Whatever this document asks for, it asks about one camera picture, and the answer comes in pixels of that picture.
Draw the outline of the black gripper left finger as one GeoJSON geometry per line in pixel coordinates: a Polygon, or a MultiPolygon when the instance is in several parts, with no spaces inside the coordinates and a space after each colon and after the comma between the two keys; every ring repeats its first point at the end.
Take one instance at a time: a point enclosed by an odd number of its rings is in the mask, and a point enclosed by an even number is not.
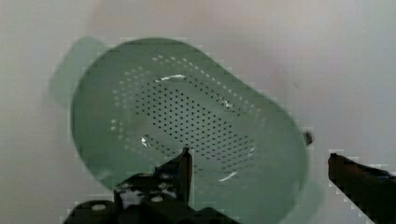
{"type": "Polygon", "coordinates": [[[184,147],[172,160],[157,166],[152,173],[138,173],[120,182],[114,188],[115,204],[121,209],[171,201],[189,204],[192,178],[192,155],[184,147]]]}

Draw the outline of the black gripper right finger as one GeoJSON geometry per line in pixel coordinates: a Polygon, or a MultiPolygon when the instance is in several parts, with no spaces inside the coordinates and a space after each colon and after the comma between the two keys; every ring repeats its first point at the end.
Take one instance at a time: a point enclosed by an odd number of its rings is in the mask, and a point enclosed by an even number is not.
{"type": "Polygon", "coordinates": [[[394,175],[332,153],[328,177],[374,224],[395,224],[394,175]]]}

